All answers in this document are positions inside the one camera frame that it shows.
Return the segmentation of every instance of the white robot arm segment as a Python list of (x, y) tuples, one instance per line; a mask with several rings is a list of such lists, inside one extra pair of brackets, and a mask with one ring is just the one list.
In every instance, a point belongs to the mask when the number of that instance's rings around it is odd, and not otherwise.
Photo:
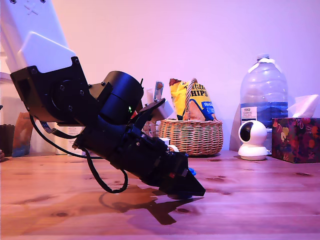
[(72, 65), (51, 0), (0, 0), (1, 44), (11, 73), (37, 66), (41, 73)]

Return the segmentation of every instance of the plastic water bottle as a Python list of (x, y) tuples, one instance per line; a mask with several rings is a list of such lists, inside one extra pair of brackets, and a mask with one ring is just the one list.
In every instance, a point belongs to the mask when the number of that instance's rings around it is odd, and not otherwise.
[(261, 54), (245, 75), (240, 90), (241, 124), (258, 120), (267, 128), (264, 146), (271, 154), (272, 118), (288, 117), (288, 84), (268, 54)]

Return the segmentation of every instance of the wood grain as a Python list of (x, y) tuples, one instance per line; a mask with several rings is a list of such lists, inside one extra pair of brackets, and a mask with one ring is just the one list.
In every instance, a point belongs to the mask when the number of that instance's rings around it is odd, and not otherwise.
[[(119, 170), (94, 163), (120, 188)], [(246, 161), (222, 151), (189, 166), (206, 193), (175, 200), (132, 174), (125, 192), (106, 193), (85, 159), (10, 158), (0, 165), (1, 239), (320, 239), (319, 163)]]

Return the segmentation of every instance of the cardboard box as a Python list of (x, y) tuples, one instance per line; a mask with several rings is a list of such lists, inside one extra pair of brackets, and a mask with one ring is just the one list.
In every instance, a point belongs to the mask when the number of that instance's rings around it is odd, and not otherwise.
[(320, 163), (320, 118), (274, 118), (272, 157), (291, 163)]

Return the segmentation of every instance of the bag of chips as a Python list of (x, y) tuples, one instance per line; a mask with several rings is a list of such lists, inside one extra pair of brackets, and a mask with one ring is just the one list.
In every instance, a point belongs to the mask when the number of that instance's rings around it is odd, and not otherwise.
[[(169, 82), (171, 98), (178, 120), (185, 120), (186, 95), (190, 82), (171, 78)], [(215, 109), (205, 87), (197, 82), (192, 87), (189, 102), (190, 120), (214, 121)]]

